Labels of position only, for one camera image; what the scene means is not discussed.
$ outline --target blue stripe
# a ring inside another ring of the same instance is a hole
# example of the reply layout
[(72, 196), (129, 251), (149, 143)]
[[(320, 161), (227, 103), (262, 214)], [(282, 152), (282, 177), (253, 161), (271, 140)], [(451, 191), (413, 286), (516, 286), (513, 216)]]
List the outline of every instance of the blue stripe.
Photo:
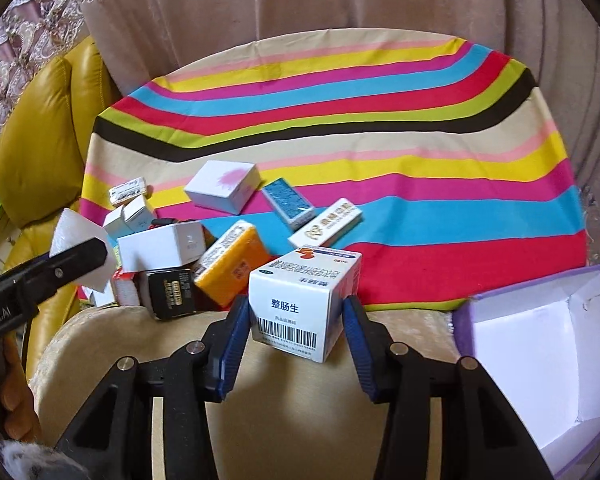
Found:
[(490, 52), (491, 50), (484, 46), (474, 45), (462, 59), (452, 66), (440, 70), (338, 81), (257, 96), (183, 101), (157, 94), (146, 86), (139, 88), (130, 96), (156, 110), (183, 116), (219, 117), (249, 114), (336, 99), (448, 86), (462, 81), (478, 70)]
[[(363, 221), (334, 248), (356, 242), (389, 246), (457, 244), (504, 238), (573, 235), (584, 229), (578, 190), (571, 186), (548, 202), (517, 200), (418, 200), (387, 196), (359, 206)], [(202, 223), (219, 237), (238, 217), (211, 218)], [(292, 247), (289, 228), (273, 212), (241, 215), (256, 226), (271, 254)]]

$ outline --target colorful striped cloth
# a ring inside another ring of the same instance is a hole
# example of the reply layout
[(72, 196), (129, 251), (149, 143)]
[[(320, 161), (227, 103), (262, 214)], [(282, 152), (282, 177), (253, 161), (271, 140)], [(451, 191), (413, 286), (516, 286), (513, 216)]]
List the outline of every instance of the colorful striped cloth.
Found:
[[(256, 162), (315, 206), (340, 197), (365, 220), (336, 244), (361, 252), (370, 309), (449, 309), (476, 292), (586, 264), (583, 216), (560, 134), (529, 70), (439, 34), (324, 30), (191, 63), (105, 110), (80, 211), (136, 176), (158, 216), (236, 217), (182, 187), (210, 158)], [(290, 232), (257, 192), (241, 218), (272, 254)]]

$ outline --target yellow stripe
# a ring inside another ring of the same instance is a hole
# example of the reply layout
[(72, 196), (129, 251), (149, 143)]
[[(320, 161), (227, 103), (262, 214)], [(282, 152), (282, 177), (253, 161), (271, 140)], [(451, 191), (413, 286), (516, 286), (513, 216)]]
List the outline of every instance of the yellow stripe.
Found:
[[(344, 180), (366, 180), (391, 173), (428, 178), (488, 178), (531, 182), (548, 174), (567, 157), (558, 132), (552, 133), (534, 152), (512, 162), (477, 162), (473, 159), (449, 160), (404, 155), (382, 160), (331, 160), (320, 164), (276, 168), (261, 171), (262, 185), (284, 178), (292, 186), (330, 184)], [(94, 176), (84, 176), (83, 196), (99, 206), (111, 209), (109, 186)], [(185, 203), (187, 196), (181, 187), (156, 191), (149, 199), (153, 207)]]
[(155, 126), (146, 123), (130, 114), (108, 108), (101, 115), (107, 121), (133, 130), (140, 134), (161, 140), (180, 148), (200, 148), (226, 140), (238, 139), (266, 132), (285, 130), (296, 126), (314, 126), (316, 124), (337, 124), (365, 121), (446, 121), (471, 117), (493, 106), (509, 90), (525, 70), (525, 66), (515, 60), (510, 60), (495, 81), (481, 94), (455, 105), (425, 110), (409, 110), (402, 112), (367, 112), (330, 116), (307, 117), (280, 121), (277, 123), (257, 124), (240, 130), (222, 134), (203, 136), (191, 134), (183, 130), (175, 130), (168, 126)]
[(279, 63), (269, 63), (230, 70), (218, 74), (210, 74), (195, 77), (179, 82), (169, 82), (165, 77), (158, 77), (154, 82), (163, 88), (174, 92), (191, 92), (206, 90), (209, 88), (220, 88), (237, 84), (257, 83), (272, 81), (295, 75), (323, 72), (337, 68), (349, 68), (353, 66), (375, 66), (401, 61), (426, 61), (438, 56), (453, 55), (464, 44), (464, 40), (454, 38), (439, 46), (417, 46), (411, 48), (397, 48), (383, 50), (373, 48), (364, 52), (353, 52), (347, 54), (331, 54), (330, 56), (307, 57), (294, 59)]
[(449, 310), (455, 310), (466, 301), (466, 298), (461, 300), (448, 300), (448, 301), (428, 301), (427, 303), (420, 303), (417, 301), (408, 301), (406, 303), (376, 303), (371, 305), (365, 305), (365, 310), (369, 312), (377, 312), (379, 310), (403, 310), (405, 308), (421, 308), (424, 310), (441, 310), (448, 312)]

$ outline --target blue gripper pad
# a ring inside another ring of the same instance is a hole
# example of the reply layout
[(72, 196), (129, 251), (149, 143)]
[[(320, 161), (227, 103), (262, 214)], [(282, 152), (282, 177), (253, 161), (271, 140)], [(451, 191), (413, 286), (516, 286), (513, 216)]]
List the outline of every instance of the blue gripper pad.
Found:
[(240, 297), (240, 300), (241, 304), (235, 317), (234, 328), (220, 358), (218, 395), (222, 400), (234, 389), (235, 378), (238, 375), (244, 347), (247, 345), (251, 330), (249, 300), (246, 296)]
[(356, 313), (353, 301), (357, 301), (357, 298), (349, 296), (342, 304), (344, 333), (349, 343), (351, 357), (353, 357), (353, 364), (356, 367), (360, 386), (372, 401), (376, 401), (379, 391), (374, 377), (374, 358), (362, 325), (360, 325), (360, 321), (358, 320), (358, 314)]

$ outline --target orange logo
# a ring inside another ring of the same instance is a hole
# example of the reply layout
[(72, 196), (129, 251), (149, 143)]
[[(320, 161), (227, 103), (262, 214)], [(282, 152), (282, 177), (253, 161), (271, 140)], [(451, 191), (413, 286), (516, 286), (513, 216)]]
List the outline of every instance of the orange logo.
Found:
[(296, 253), (302, 254), (300, 256), (303, 260), (310, 260), (311, 258), (315, 258), (314, 252), (311, 249), (303, 247), (302, 249), (298, 249)]

